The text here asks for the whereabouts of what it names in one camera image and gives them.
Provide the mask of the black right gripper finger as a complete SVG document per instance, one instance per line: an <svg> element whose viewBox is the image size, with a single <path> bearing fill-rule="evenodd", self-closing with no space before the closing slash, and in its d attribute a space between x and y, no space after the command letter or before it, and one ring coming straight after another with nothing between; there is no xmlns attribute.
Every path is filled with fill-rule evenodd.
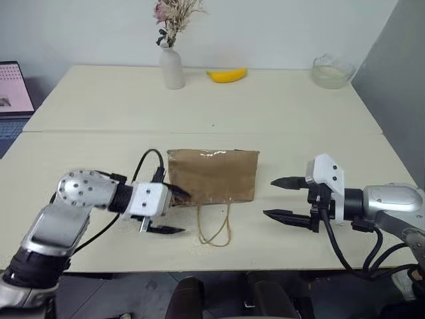
<svg viewBox="0 0 425 319"><path fill-rule="evenodd" d="M300 190L308 189L309 184L305 180L305 177L281 177L273 180L271 185L280 187L282 189Z"/></svg>
<svg viewBox="0 0 425 319"><path fill-rule="evenodd" d="M263 210L263 214L279 223L311 230L311 217L306 215L294 214L292 211L283 209Z"/></svg>

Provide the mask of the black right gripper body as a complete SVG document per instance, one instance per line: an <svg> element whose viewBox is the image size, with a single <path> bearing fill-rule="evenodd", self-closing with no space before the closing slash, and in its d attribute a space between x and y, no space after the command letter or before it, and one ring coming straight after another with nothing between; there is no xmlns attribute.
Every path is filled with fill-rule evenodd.
<svg viewBox="0 0 425 319"><path fill-rule="evenodd" d="M331 189L324 183L310 185L307 196L307 202L310 208L310 227L314 233L319 232L319 222L323 220L320 209L324 209L328 219L333 218L333 200L331 198Z"/></svg>

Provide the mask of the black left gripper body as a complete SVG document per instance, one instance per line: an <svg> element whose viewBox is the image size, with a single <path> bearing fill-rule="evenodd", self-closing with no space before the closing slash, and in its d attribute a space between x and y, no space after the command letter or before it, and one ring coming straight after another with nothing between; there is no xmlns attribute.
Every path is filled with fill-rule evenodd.
<svg viewBox="0 0 425 319"><path fill-rule="evenodd" d="M140 232L146 233L154 219L169 212L171 191L165 184L134 184L130 199L130 217L141 222Z"/></svg>

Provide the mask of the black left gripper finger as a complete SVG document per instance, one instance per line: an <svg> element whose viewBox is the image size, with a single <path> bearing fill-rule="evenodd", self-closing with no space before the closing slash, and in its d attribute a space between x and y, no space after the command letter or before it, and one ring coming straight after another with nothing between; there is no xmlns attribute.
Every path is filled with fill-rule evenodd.
<svg viewBox="0 0 425 319"><path fill-rule="evenodd" d="M163 226L163 225L159 225L157 227L148 226L147 228L147 233L155 233L160 235L174 235L177 233L181 233L183 231L185 230L182 228L169 227L169 226Z"/></svg>
<svg viewBox="0 0 425 319"><path fill-rule="evenodd" d="M177 185L167 184L168 189L172 192L173 196L181 201L189 201L191 199L191 195L180 188Z"/></svg>

